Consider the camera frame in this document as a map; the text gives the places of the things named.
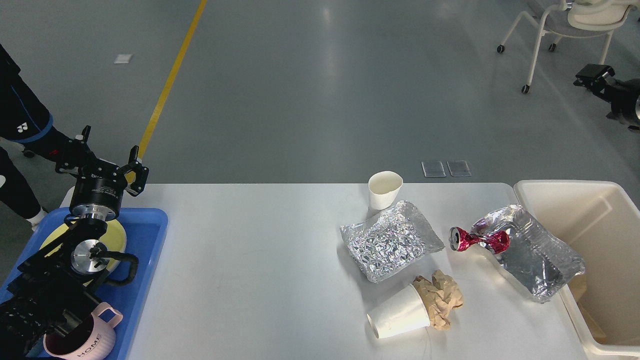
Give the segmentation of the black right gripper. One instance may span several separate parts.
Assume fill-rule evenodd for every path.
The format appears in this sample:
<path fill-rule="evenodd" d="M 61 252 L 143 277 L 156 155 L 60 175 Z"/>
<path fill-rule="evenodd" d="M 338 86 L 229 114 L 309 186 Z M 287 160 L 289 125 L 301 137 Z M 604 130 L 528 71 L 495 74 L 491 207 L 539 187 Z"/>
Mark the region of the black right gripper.
<path fill-rule="evenodd" d="M 615 69 L 608 64 L 586 64 L 575 75 L 573 85 L 586 88 L 598 98 L 609 98 L 611 110 L 606 118 L 640 131 L 640 80 L 615 80 Z"/>

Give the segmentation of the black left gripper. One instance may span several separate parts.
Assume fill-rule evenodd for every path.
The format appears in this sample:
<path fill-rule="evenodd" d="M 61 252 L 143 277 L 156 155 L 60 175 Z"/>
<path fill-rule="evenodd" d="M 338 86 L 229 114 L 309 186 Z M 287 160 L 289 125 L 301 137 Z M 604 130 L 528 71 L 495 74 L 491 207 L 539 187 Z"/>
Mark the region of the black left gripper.
<path fill-rule="evenodd" d="M 133 197 L 144 191 L 150 170 L 138 157 L 139 146 L 134 145 L 127 164 L 103 175 L 99 158 L 89 148 L 90 132 L 91 126 L 86 125 L 79 135 L 64 142 L 55 172 L 76 179 L 69 205 L 71 215 L 108 222 L 119 216 L 125 191 Z"/>

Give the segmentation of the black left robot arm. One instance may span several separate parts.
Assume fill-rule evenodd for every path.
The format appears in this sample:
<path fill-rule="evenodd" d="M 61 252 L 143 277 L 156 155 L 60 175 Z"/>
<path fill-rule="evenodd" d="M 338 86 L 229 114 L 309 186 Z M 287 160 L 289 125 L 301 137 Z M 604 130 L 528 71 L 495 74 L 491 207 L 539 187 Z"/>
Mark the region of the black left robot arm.
<path fill-rule="evenodd" d="M 19 275 L 7 285 L 11 298 L 1 305 L 1 358 L 25 360 L 45 334 L 70 335 L 95 310 L 102 285 L 133 282 L 137 256 L 110 250 L 101 243 L 109 221 L 121 212 L 124 192 L 141 194 L 149 168 L 133 146 L 128 162 L 118 165 L 90 150 L 90 126 L 67 141 L 57 173 L 76 178 L 67 230 L 18 265 Z"/>

